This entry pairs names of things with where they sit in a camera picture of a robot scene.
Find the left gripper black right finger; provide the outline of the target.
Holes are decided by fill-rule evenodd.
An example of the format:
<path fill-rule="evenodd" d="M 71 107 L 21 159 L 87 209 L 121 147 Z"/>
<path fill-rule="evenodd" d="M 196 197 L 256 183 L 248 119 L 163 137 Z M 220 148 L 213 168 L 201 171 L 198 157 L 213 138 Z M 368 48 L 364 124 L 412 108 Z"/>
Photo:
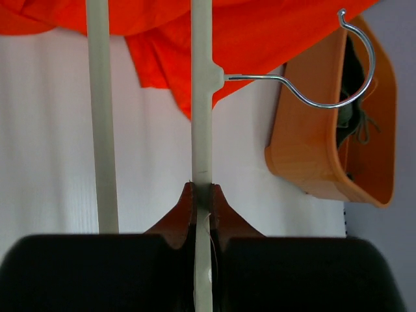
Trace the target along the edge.
<path fill-rule="evenodd" d="M 267 237 L 210 189 L 215 311 L 405 311 L 379 250 L 336 237 Z"/>

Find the white plastic hanger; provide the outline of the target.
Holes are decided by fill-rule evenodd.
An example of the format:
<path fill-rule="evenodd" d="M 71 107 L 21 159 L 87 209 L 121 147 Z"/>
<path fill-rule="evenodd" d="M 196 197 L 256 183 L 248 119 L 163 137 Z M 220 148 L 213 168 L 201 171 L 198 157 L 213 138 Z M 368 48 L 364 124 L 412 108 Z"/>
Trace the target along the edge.
<path fill-rule="evenodd" d="M 213 310 L 211 235 L 209 230 L 209 187 L 212 183 L 212 97 L 226 81 L 276 80 L 300 101 L 320 109 L 337 109 L 355 101 L 370 86 L 376 57 L 369 37 L 345 20 L 346 11 L 338 11 L 339 24 L 354 33 L 369 55 L 369 70 L 362 87 L 348 99 L 335 104 L 311 101 L 286 78 L 279 75 L 226 75 L 213 62 L 213 8 L 211 1 L 191 2 L 191 146 L 192 182 L 196 185 L 197 221 L 194 268 L 194 306 L 196 311 Z M 118 200 L 114 156 L 111 66 L 109 39 L 109 4 L 86 2 L 88 63 L 92 109 L 92 132 L 96 177 L 97 218 L 100 234 L 117 234 Z"/>

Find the orange shorts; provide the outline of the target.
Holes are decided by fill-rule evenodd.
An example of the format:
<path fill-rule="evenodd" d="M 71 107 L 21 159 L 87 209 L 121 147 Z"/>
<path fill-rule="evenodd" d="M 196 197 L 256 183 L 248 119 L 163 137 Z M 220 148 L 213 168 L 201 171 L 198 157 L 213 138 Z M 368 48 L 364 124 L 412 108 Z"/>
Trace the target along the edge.
<path fill-rule="evenodd" d="M 372 1 L 108 1 L 144 88 L 171 91 L 191 116 L 191 66 L 209 78 L 268 73 L 340 28 Z"/>

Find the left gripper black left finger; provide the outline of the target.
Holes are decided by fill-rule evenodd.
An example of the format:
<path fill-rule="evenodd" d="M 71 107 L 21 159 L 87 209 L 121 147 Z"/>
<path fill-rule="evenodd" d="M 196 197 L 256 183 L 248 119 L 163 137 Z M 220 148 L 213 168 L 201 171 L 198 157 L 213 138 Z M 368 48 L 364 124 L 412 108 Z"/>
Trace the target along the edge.
<path fill-rule="evenodd" d="M 193 311 L 196 200 L 138 234 L 29 235 L 1 263 L 2 311 Z"/>

